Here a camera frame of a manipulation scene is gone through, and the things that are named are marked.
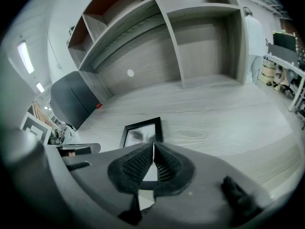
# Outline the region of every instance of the person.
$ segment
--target person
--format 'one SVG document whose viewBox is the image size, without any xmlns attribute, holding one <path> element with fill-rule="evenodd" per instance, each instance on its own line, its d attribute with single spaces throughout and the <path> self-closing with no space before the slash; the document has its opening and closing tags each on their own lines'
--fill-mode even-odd
<svg viewBox="0 0 305 229">
<path fill-rule="evenodd" d="M 249 58 L 246 82 L 256 83 L 266 52 L 265 35 L 262 24 L 253 17 L 248 7 L 243 7 L 248 30 Z"/>
</svg>

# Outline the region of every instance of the black monitor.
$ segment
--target black monitor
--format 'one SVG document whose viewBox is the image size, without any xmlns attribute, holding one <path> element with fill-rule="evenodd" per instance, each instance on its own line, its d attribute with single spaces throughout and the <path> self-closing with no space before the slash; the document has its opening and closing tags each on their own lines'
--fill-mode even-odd
<svg viewBox="0 0 305 229">
<path fill-rule="evenodd" d="M 296 39 L 294 36 L 274 32 L 273 44 L 294 52 L 296 51 Z"/>
</svg>

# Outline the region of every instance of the black picture frame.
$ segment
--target black picture frame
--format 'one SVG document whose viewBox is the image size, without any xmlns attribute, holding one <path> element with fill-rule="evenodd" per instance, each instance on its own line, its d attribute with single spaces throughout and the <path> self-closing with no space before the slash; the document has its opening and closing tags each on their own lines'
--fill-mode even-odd
<svg viewBox="0 0 305 229">
<path fill-rule="evenodd" d="M 154 126 L 155 126 L 155 135 L 156 135 L 155 140 L 158 141 L 158 142 L 163 142 L 163 132 L 162 132 L 161 118 L 157 117 L 157 118 L 154 118 L 154 119 L 145 120 L 145 121 L 142 121 L 142 122 L 138 122 L 138 123 L 135 123 L 135 124 L 132 124 L 132 125 L 125 126 L 124 131 L 123 131 L 123 135 L 122 135 L 122 138 L 121 138 L 121 142 L 120 142 L 120 148 L 125 147 L 127 134 L 130 130 L 137 129 L 139 127 L 146 126 L 146 125 L 152 125 L 152 124 L 154 124 Z"/>
</svg>

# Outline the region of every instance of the white table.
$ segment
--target white table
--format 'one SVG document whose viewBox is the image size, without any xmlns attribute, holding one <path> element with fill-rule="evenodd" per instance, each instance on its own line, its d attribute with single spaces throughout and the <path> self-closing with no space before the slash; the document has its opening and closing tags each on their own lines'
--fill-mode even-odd
<svg viewBox="0 0 305 229">
<path fill-rule="evenodd" d="M 299 99 L 299 96 L 300 96 L 300 94 L 301 94 L 301 92 L 302 92 L 302 89 L 303 89 L 303 86 L 304 86 L 304 82 L 305 82 L 305 72 L 302 71 L 301 69 L 299 69 L 298 67 L 296 67 L 293 63 L 289 63 L 289 62 L 287 62 L 287 61 L 285 61 L 285 60 L 283 60 L 283 59 L 280 59 L 280 58 L 278 58 L 278 57 L 276 57 L 276 56 L 267 54 L 267 55 L 266 55 L 266 59 L 268 59 L 268 60 L 270 60 L 270 61 L 272 61 L 272 62 L 275 62 L 275 63 L 277 63 L 278 65 L 280 65 L 280 66 L 282 66 L 282 67 L 284 67 L 284 68 L 286 68 L 286 69 L 292 70 L 292 71 L 294 71 L 295 73 L 297 73 L 298 75 L 300 75 L 300 76 L 302 77 L 302 80 L 301 80 L 301 83 L 300 83 L 300 85 L 299 85 L 299 88 L 298 88 L 298 90 L 297 90 L 297 92 L 296 92 L 296 94 L 295 94 L 295 98 L 293 99 L 293 101 L 292 101 L 290 107 L 288 108 L 289 111 L 294 110 L 295 104 L 296 104 L 297 100 Z M 300 99 L 300 100 L 298 101 L 297 106 L 299 106 L 299 104 L 301 103 L 301 101 L 302 101 L 302 99 Z"/>
</svg>

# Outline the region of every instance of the white circle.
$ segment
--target white circle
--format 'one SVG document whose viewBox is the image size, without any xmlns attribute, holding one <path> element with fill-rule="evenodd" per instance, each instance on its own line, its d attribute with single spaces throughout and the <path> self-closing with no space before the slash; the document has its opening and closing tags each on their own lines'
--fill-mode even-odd
<svg viewBox="0 0 305 229">
<path fill-rule="evenodd" d="M 127 74 L 128 74 L 129 77 L 133 77 L 134 76 L 133 70 L 128 70 Z"/>
</svg>

